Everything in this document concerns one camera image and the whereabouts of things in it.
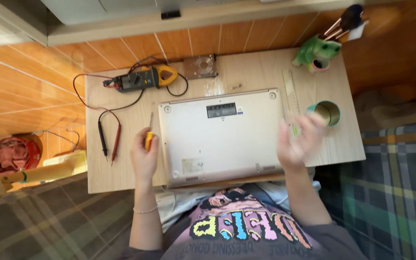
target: gray t-shirt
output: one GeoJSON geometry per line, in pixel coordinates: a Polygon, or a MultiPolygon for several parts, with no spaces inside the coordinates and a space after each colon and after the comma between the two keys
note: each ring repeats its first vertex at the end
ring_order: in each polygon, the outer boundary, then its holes
{"type": "Polygon", "coordinates": [[[286,212],[262,204],[240,188],[229,188],[173,225],[164,235],[163,250],[129,247],[119,259],[346,260],[365,256],[343,227],[300,227],[286,212]]]}

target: person's right hand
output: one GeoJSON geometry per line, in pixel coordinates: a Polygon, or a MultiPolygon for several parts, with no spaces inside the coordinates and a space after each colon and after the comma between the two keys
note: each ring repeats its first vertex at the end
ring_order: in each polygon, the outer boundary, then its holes
{"type": "Polygon", "coordinates": [[[324,119],[315,113],[297,116],[292,121],[302,130],[302,135],[295,140],[290,140],[290,127],[285,120],[279,125],[277,157],[285,172],[305,167],[304,160],[322,142],[326,126],[324,119]]]}
{"type": "Polygon", "coordinates": [[[153,136],[149,151],[145,150],[144,143],[150,127],[145,127],[136,134],[131,148],[131,160],[133,162],[136,183],[152,184],[152,177],[157,169],[158,136],[153,136]]]}

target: bracelet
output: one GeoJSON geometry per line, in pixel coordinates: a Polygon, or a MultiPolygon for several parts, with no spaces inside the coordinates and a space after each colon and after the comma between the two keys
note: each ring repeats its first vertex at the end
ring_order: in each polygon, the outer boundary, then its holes
{"type": "Polygon", "coordinates": [[[133,208],[133,211],[134,211],[134,212],[136,212],[136,213],[139,213],[139,214],[146,214],[146,213],[150,213],[150,212],[152,212],[152,211],[156,210],[157,208],[158,208],[158,205],[156,205],[156,206],[155,206],[155,208],[153,208],[152,210],[150,210],[150,211],[146,211],[146,212],[143,212],[143,211],[137,211],[135,208],[133,208]]]}

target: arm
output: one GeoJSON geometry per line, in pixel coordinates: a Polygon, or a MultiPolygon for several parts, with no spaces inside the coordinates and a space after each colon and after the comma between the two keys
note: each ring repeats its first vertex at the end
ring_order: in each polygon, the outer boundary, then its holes
{"type": "Polygon", "coordinates": [[[158,136],[152,139],[147,152],[144,140],[150,127],[142,129],[134,140],[131,159],[136,175],[134,193],[134,215],[131,226],[130,247],[140,250],[158,250],[162,248],[163,231],[158,213],[155,194],[153,193],[152,177],[157,169],[158,136]]]}
{"type": "Polygon", "coordinates": [[[280,123],[277,157],[285,171],[288,200],[294,218],[303,226],[330,224],[332,218],[312,186],[304,159],[322,141],[325,123],[317,114],[295,119],[303,134],[295,141],[289,139],[289,127],[280,123]]]}

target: plaid fabric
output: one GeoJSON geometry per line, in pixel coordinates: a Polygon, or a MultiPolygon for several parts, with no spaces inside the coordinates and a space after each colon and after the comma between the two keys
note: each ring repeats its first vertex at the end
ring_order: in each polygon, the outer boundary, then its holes
{"type": "Polygon", "coordinates": [[[0,197],[0,259],[113,259],[128,246],[133,192],[88,194],[87,174],[0,197]]]}
{"type": "Polygon", "coordinates": [[[320,196],[367,258],[416,260],[416,124],[362,141],[367,160],[316,169],[320,196]]]}

